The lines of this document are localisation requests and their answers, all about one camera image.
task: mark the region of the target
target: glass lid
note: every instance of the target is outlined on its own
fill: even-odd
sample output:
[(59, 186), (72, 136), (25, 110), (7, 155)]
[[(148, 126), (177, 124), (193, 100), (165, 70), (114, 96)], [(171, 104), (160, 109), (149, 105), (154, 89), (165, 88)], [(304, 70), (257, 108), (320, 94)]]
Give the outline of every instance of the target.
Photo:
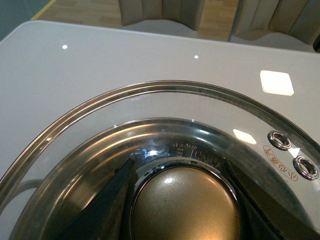
[(320, 239), (320, 146), (244, 95), (162, 80), (55, 121), (0, 181), (0, 239)]

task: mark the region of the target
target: black plastic piece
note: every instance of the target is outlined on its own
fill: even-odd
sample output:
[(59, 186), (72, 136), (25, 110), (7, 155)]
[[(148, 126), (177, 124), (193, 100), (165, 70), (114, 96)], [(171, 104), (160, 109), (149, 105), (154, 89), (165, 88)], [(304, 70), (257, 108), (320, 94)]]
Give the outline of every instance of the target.
[(137, 179), (135, 162), (129, 159), (53, 240), (117, 240), (126, 198)]

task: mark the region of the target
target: metal grommet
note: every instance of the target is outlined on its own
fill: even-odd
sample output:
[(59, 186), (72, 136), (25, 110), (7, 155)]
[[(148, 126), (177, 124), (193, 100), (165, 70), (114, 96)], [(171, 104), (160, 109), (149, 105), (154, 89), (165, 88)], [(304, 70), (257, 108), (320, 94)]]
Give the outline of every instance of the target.
[(315, 164), (306, 159), (304, 156), (297, 156), (293, 159), (293, 166), (295, 170), (302, 177), (308, 180), (316, 180), (319, 177), (319, 173)]
[(269, 142), (277, 149), (287, 151), (292, 144), (289, 138), (279, 131), (271, 131), (268, 133)]

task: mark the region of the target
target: white table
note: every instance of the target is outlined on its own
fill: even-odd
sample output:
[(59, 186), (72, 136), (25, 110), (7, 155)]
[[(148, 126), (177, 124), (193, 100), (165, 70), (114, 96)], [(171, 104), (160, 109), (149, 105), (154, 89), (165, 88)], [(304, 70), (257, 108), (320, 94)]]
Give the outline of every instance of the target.
[[(38, 134), (72, 108), (115, 88), (154, 80), (204, 82), (242, 93), (320, 143), (319, 66), (316, 53), (27, 22), (0, 43), (0, 176)], [(263, 92), (261, 70), (288, 73), (294, 94)]]

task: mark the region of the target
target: glossy table surface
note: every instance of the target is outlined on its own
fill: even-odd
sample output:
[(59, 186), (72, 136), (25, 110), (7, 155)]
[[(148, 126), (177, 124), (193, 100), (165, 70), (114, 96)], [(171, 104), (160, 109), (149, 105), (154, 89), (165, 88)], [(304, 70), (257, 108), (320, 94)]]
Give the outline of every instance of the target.
[[(24, 23), (0, 43), (0, 176), (69, 110), (110, 90), (156, 80), (203, 82), (239, 92), (279, 112), (320, 143), (319, 66), (316, 53), (57, 22)], [(288, 73), (294, 94), (263, 92), (262, 70)]]

